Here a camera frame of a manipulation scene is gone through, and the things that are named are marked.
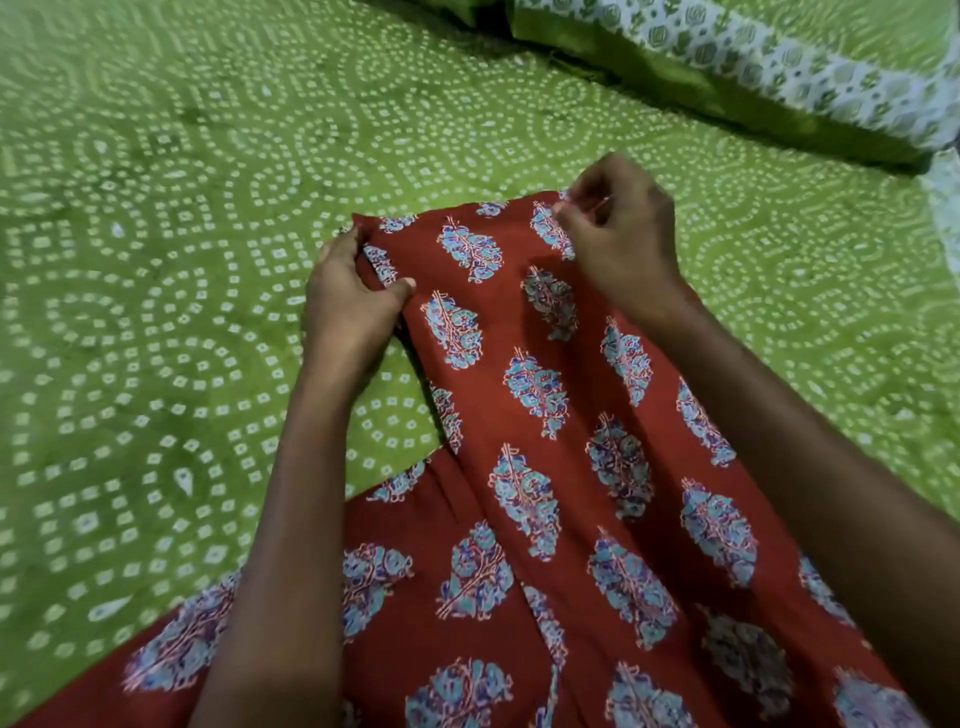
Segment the person's right hand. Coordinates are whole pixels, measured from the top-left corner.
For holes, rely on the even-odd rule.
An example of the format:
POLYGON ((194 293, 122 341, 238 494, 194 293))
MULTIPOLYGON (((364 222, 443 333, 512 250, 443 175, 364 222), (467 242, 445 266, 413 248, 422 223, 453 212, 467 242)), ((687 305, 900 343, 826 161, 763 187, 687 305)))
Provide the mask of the person's right hand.
POLYGON ((575 260, 606 299, 650 338, 672 324, 689 297, 676 254, 674 200, 649 172, 620 151, 594 161, 568 188, 585 207, 600 202, 596 263, 575 260))

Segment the person's left hand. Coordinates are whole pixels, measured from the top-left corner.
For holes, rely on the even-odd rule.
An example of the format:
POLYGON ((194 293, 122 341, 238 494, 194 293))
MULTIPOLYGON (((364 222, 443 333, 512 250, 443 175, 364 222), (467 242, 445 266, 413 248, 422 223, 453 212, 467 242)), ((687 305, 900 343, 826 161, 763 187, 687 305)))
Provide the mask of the person's left hand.
POLYGON ((401 316, 362 316, 356 261, 365 239, 353 226, 324 244, 306 283, 302 315, 303 370, 352 390, 378 363, 401 316))

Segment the red floral printed garment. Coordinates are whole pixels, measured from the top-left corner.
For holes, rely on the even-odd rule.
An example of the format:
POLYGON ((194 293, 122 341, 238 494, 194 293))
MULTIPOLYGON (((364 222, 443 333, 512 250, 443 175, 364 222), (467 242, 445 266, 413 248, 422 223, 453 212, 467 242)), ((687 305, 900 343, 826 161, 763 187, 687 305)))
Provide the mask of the red floral printed garment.
POLYGON ((445 441, 346 504, 330 727, 931 728, 564 197, 353 216, 445 441))

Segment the person's right forearm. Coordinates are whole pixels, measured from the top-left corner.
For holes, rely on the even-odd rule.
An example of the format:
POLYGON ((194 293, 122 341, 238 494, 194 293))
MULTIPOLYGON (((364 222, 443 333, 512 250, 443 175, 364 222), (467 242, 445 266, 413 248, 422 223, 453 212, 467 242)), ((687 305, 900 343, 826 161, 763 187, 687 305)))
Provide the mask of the person's right forearm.
POLYGON ((836 430, 690 288, 630 311, 875 652, 938 728, 960 723, 960 524, 836 430))

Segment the person's left forearm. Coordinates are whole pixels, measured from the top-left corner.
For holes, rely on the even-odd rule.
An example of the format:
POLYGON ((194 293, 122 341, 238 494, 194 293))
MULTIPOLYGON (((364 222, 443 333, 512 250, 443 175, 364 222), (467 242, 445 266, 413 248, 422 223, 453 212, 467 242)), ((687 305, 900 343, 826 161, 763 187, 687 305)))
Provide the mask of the person's left forearm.
POLYGON ((188 728, 336 728, 346 445, 371 364, 305 362, 252 549, 188 728))

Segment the green dotted bedsheet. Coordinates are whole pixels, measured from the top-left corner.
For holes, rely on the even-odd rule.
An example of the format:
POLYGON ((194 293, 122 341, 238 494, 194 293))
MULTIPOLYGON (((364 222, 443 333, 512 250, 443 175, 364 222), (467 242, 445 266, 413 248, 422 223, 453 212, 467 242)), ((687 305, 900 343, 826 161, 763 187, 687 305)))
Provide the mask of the green dotted bedsheet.
POLYGON ((570 183, 621 149, 684 272, 960 518, 960 169, 766 144, 383 0, 0 0, 0 727, 232 572, 352 213, 570 183))

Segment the green white patterned pillow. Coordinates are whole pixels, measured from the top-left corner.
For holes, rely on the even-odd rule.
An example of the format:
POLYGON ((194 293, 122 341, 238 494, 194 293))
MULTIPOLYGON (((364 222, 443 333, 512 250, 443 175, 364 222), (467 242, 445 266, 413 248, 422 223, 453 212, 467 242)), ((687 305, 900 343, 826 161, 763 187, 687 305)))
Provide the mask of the green white patterned pillow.
POLYGON ((915 168, 960 134, 960 0, 414 0, 778 143, 915 168))

